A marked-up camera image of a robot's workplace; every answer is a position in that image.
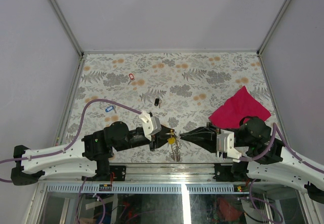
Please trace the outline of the yellow tagged key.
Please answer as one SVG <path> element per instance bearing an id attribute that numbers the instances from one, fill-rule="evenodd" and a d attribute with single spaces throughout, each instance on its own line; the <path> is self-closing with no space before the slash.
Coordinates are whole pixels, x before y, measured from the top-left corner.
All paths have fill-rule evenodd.
<path id="1" fill-rule="evenodd" d="M 170 130 L 170 133 L 169 133 L 169 138 L 168 138 L 168 144 L 170 145 L 173 145 L 176 143 L 176 135 L 175 135 L 175 132 L 174 130 Z"/>

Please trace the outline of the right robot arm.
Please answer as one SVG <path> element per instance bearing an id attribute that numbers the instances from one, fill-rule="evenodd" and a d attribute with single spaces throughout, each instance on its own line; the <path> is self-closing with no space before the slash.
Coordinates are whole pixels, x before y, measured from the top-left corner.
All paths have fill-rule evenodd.
<path id="1" fill-rule="evenodd" d="M 274 124 L 246 116 L 239 127 L 221 129 L 212 123 L 180 134 L 180 139 L 231 160 L 216 163 L 214 179 L 220 182 L 263 180 L 289 186 L 323 203 L 323 165 L 293 151 Z"/>

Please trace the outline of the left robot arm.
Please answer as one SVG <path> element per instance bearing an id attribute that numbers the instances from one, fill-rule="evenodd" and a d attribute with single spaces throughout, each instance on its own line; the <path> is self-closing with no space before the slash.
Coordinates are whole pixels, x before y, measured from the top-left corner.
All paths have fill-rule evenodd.
<path id="1" fill-rule="evenodd" d="M 17 186 L 63 178 L 113 181 L 116 172 L 110 169 L 109 159 L 114 152 L 144 145 L 154 151 L 167 144 L 172 136 L 174 130 L 165 126 L 158 127 L 156 134 L 147 137 L 143 128 L 129 130 L 126 123 L 117 121 L 84 136 L 72 146 L 31 150 L 18 145 L 14 148 L 16 166 L 11 170 L 11 181 Z"/>

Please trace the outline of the blue tagged key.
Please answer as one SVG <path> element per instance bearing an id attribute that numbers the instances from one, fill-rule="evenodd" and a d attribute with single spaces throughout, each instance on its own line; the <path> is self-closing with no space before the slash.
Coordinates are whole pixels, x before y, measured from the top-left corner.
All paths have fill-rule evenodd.
<path id="1" fill-rule="evenodd" d="M 114 113 L 116 113 L 116 107 L 115 107 L 115 105 L 110 105 L 110 106 L 108 106 L 108 107 L 105 109 L 105 111 L 106 111 L 107 113 L 109 113 L 109 112 L 114 112 Z"/>

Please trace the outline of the large keyring with yellow grip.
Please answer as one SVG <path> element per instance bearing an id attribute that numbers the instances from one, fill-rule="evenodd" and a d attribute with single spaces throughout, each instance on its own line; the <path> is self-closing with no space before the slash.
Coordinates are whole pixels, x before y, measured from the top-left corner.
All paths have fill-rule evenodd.
<path id="1" fill-rule="evenodd" d="M 178 142 L 178 140 L 176 139 L 176 143 L 171 146 L 171 158 L 176 161 L 176 162 L 180 162 L 181 160 L 181 153 L 180 153 L 180 149 L 181 149 L 181 143 Z"/>

